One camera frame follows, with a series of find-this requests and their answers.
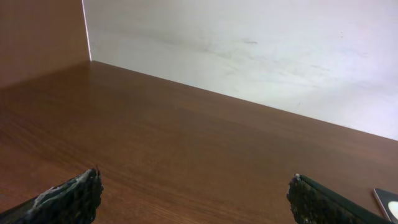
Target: desk surface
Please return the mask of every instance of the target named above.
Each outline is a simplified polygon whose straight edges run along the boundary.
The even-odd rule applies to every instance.
[[[397,141],[99,62],[0,91],[0,211],[98,165],[95,223],[293,223],[295,173],[379,214],[397,163]]]

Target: black object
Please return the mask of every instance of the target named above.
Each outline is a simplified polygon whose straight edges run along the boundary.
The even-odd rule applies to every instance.
[[[91,223],[101,203],[100,171],[87,170],[0,214],[0,224]]]
[[[380,209],[382,210],[386,219],[398,224],[398,217],[392,214],[390,207],[398,204],[398,195],[382,189],[374,189],[374,196],[379,202]]]
[[[287,200],[298,224],[391,224],[312,179],[296,174]]]

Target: wood grain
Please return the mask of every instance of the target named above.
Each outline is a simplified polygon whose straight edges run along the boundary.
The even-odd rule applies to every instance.
[[[396,141],[99,62],[0,106],[0,210],[95,164],[95,223],[293,223],[295,173],[375,213],[372,188],[398,192]]]
[[[0,0],[0,88],[89,60],[81,0]]]

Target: white wall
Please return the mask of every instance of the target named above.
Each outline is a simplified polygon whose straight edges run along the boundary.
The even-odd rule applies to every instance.
[[[93,60],[398,139],[397,0],[85,0]]]

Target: phone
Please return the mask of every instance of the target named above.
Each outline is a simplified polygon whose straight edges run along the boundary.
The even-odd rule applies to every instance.
[[[373,191],[385,218],[398,224],[398,195],[382,189]]]

